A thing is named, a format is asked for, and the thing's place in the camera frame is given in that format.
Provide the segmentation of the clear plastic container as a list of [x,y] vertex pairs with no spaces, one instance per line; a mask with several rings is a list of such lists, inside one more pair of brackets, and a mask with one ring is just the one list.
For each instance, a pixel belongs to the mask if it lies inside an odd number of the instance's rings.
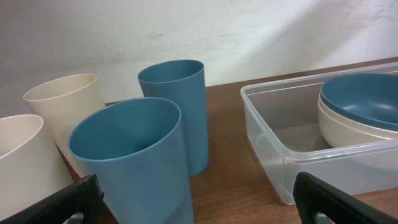
[[241,88],[248,139],[285,204],[294,204],[299,172],[308,172],[347,194],[397,187],[397,141],[331,147],[318,124],[323,82],[355,73],[397,74],[397,63],[318,73]]

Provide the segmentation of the cream bowl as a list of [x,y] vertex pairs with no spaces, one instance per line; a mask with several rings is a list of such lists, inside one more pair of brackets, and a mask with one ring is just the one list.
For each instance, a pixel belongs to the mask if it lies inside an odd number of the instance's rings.
[[322,109],[322,111],[326,115],[328,115],[329,117],[334,119],[337,123],[340,123],[348,128],[355,129],[357,131],[361,131],[363,133],[371,134],[374,136],[379,136],[380,138],[397,139],[397,131],[391,131],[391,130],[382,129],[382,128],[375,128],[373,126],[359,123],[352,119],[346,118],[346,117],[336,113],[329,107],[327,107],[327,105],[322,101],[321,95],[319,95],[318,101],[319,101],[318,105]]
[[318,109],[320,131],[324,139],[332,147],[352,146],[370,142],[387,141],[390,138],[375,136],[349,128],[327,115],[321,108]]

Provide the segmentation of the cream bowl back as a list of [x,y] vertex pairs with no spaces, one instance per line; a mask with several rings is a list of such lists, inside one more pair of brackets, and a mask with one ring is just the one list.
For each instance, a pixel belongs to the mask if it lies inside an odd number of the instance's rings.
[[397,139],[397,131],[391,131],[391,130],[382,129],[382,128],[375,128],[373,126],[359,123],[352,119],[346,118],[346,117],[336,113],[329,107],[327,107],[327,105],[322,101],[321,95],[319,95],[318,101],[319,101],[318,105],[322,109],[322,111],[326,115],[328,115],[329,117],[334,119],[337,123],[340,123],[348,128],[355,129],[357,131],[361,131],[363,133],[371,134],[374,136],[379,136],[380,138]]

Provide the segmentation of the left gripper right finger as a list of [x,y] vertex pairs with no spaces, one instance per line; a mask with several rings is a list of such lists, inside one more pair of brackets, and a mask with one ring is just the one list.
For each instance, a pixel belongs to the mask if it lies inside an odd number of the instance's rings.
[[296,176],[293,196],[302,223],[397,224],[383,213],[308,172]]

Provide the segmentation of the blue bowl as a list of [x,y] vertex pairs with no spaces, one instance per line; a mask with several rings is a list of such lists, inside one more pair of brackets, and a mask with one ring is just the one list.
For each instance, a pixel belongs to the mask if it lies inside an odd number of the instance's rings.
[[321,86],[320,98],[346,118],[397,131],[397,75],[363,73],[332,78]]

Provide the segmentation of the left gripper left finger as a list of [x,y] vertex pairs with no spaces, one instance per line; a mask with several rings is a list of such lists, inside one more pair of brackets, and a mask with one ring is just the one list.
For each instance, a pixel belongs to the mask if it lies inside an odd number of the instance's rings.
[[96,223],[103,197],[97,175],[87,175],[79,182],[2,220],[1,224]]

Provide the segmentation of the cream bowl front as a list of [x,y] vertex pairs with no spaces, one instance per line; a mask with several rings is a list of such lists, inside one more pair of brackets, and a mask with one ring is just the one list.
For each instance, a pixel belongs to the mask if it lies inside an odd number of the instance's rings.
[[349,128],[327,115],[321,108],[318,109],[320,131],[324,139],[332,147],[352,146],[370,142],[387,141],[390,138],[375,136]]

